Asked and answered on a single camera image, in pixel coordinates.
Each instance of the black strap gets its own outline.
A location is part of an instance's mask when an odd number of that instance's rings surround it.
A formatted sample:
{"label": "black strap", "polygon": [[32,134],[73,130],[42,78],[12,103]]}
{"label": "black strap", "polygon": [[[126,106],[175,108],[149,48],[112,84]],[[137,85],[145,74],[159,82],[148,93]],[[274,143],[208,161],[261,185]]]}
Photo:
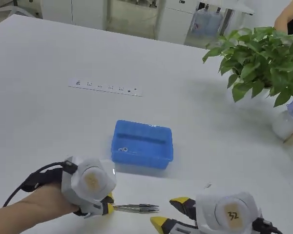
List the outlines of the black strap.
{"label": "black strap", "polygon": [[33,192],[40,186],[50,183],[62,183],[62,168],[55,168],[40,173],[32,173],[21,185],[21,189],[25,192]]}
{"label": "black strap", "polygon": [[77,216],[87,216],[88,215],[88,213],[83,213],[81,211],[81,209],[79,209],[78,211],[74,212],[74,214],[77,215]]}

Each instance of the black cable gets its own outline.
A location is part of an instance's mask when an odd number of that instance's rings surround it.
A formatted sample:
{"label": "black cable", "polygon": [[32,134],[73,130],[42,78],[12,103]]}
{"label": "black cable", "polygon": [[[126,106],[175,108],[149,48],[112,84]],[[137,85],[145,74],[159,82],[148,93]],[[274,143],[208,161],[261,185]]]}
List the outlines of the black cable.
{"label": "black cable", "polygon": [[257,218],[252,223],[252,228],[254,231],[257,231],[260,234],[282,234],[282,232],[280,232],[276,227],[274,227],[271,222],[264,220],[263,218]]}
{"label": "black cable", "polygon": [[[36,170],[35,172],[33,172],[32,174],[36,174],[36,173],[40,173],[45,169],[48,169],[50,167],[54,167],[54,166],[63,166],[65,164],[65,162],[54,162],[54,163],[50,163],[44,167],[41,167],[40,169]],[[12,198],[15,196],[15,194],[17,194],[17,192],[19,190],[21,190],[22,186],[24,185],[24,183],[26,183],[26,181],[28,180],[28,178],[9,196],[9,198],[6,200],[6,202],[4,203],[3,207],[6,207],[9,202],[12,200]]]}

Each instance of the power strip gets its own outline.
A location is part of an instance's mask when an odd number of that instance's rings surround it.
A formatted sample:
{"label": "power strip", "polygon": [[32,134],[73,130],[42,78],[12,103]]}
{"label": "power strip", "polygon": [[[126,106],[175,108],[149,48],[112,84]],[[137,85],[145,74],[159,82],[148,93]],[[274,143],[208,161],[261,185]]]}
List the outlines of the power strip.
{"label": "power strip", "polygon": [[82,81],[79,79],[71,80],[68,86],[73,88],[88,89],[88,90],[94,90],[94,91],[103,91],[103,92],[109,92],[109,93],[125,94],[125,95],[142,97],[142,91],[138,88],[106,85],[106,84],[96,83],[91,81]]}

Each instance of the water bottle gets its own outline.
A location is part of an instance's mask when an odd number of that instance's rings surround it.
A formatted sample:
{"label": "water bottle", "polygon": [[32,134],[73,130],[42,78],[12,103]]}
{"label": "water bottle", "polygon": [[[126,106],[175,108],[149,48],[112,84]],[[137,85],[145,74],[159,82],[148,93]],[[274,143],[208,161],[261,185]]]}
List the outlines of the water bottle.
{"label": "water bottle", "polygon": [[203,36],[205,35],[206,26],[210,20],[210,13],[208,12],[209,5],[206,4],[204,9],[198,10],[195,12],[193,16],[193,23],[191,32],[196,36]]}
{"label": "water bottle", "polygon": [[220,7],[216,12],[211,13],[210,20],[206,26],[206,35],[215,37],[220,27],[221,21],[223,20],[223,14],[220,13]]}
{"label": "water bottle", "polygon": [[293,102],[287,105],[287,110],[272,123],[272,130],[282,140],[288,139],[293,134]]}

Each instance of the number 32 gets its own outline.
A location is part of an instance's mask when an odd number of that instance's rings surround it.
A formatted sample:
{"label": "number 32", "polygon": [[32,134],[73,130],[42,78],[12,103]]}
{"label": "number 32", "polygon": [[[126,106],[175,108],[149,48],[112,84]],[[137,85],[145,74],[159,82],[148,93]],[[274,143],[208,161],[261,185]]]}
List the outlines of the number 32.
{"label": "number 32", "polygon": [[231,220],[239,218],[237,212],[228,212],[228,216],[230,217]]}

